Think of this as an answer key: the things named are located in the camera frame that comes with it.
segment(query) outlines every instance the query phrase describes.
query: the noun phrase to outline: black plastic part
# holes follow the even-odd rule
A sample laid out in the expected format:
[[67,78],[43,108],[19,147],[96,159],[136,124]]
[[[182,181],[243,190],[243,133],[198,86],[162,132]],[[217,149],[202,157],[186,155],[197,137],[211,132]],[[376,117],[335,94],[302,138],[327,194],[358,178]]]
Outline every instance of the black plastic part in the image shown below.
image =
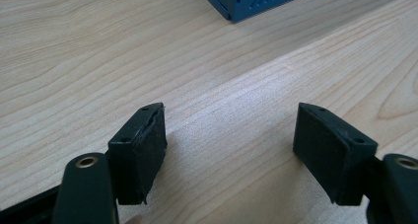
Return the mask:
[[299,104],[293,149],[332,202],[359,205],[364,165],[373,160],[378,143],[334,113]]
[[383,191],[396,223],[418,223],[418,160],[384,156]]
[[47,224],[52,218],[59,187],[53,187],[0,212],[2,224]]
[[365,166],[364,193],[369,198],[367,219],[369,224],[394,224],[394,218],[383,190],[383,162],[375,158]]
[[84,154],[67,164],[52,223],[118,223],[105,154]]
[[119,204],[146,203],[166,148],[162,103],[140,109],[110,139],[106,154]]

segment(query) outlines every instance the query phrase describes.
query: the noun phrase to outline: metal ring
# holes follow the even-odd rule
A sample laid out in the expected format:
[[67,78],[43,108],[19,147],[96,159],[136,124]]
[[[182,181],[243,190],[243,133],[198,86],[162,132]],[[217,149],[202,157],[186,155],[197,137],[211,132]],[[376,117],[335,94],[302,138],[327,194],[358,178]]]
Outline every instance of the metal ring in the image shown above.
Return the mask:
[[400,166],[402,166],[406,169],[418,170],[418,163],[411,160],[411,159],[397,158],[395,161],[396,161],[397,164],[399,164]]
[[85,157],[83,159],[80,159],[76,163],[76,167],[78,168],[88,168],[97,163],[99,159],[97,157]]

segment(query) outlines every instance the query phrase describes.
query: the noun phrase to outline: clamp jaw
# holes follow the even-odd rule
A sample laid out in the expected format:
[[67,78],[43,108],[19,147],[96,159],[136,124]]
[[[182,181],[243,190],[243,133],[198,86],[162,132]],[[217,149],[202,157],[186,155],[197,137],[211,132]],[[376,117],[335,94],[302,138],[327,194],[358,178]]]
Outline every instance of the clamp jaw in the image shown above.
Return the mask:
[[166,156],[164,105],[141,108],[108,142],[105,154],[71,160],[62,184],[0,212],[0,223],[118,223],[122,205],[146,203]]
[[418,223],[418,161],[388,154],[334,113],[299,104],[293,150],[338,205],[369,200],[369,223]]

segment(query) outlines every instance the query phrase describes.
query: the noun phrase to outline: light wood surface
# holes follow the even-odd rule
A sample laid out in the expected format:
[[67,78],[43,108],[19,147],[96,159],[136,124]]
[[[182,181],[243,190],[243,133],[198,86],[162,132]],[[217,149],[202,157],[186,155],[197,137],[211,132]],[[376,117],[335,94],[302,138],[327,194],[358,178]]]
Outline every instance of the light wood surface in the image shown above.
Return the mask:
[[148,205],[122,223],[366,223],[292,152],[298,102],[418,157],[418,0],[297,0],[238,24],[206,0],[0,0],[0,207],[166,105]]

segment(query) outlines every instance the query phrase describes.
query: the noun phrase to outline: wooden table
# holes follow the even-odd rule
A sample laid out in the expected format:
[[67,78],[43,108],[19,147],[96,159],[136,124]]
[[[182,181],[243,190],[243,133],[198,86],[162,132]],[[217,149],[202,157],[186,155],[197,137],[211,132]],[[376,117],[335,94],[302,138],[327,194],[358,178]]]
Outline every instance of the wooden table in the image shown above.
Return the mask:
[[206,0],[0,0],[0,206],[60,183],[142,106],[169,149],[131,223],[365,223],[292,152],[298,102],[418,157],[418,0],[297,0],[238,24]]

